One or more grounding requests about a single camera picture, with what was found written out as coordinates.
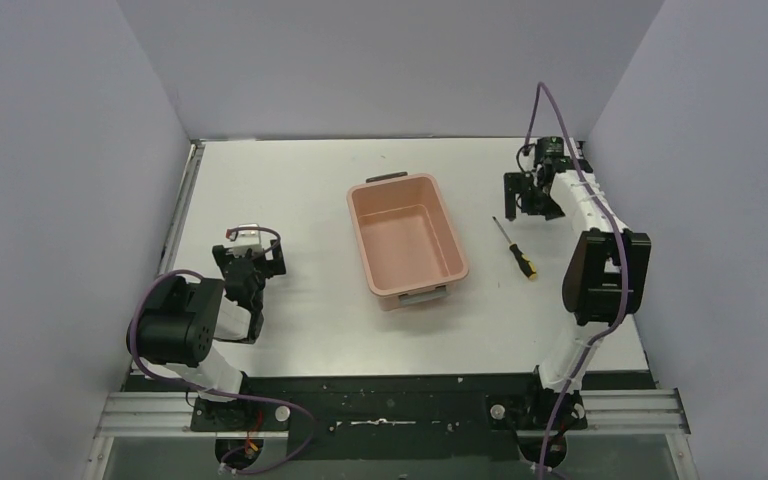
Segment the black yellow screwdriver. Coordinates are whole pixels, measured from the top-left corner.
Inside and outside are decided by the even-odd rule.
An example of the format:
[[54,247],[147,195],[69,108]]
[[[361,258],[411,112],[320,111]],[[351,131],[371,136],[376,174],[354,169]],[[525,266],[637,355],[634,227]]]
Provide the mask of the black yellow screwdriver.
[[537,270],[530,259],[523,253],[516,242],[513,242],[510,236],[505,231],[504,227],[497,219],[496,216],[492,216],[493,222],[501,232],[502,236],[508,243],[508,249],[511,252],[520,272],[530,281],[537,278]]

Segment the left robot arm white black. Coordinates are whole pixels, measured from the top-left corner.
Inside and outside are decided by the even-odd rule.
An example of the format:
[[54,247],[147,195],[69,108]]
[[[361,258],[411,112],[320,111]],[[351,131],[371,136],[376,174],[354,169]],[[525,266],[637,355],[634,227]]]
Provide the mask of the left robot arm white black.
[[218,342],[253,344],[264,324],[264,291],[269,279],[287,272],[281,237],[263,243],[263,228],[227,231],[211,249],[219,277],[179,269],[159,276],[138,304],[126,333],[133,361],[146,376],[160,365],[168,382],[217,403],[216,415],[231,429],[252,423],[255,395],[247,375],[216,349]]

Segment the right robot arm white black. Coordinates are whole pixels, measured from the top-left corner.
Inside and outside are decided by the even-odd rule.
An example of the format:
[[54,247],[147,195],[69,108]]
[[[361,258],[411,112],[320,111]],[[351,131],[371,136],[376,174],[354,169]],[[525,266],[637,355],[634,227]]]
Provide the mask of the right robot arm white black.
[[608,205],[582,143],[541,137],[517,155],[530,160],[503,176],[504,217],[567,218],[577,240],[561,284],[570,320],[535,368],[522,399],[507,407],[519,428],[580,428],[585,413],[580,390],[608,331],[640,308],[652,250],[650,237],[632,231]]

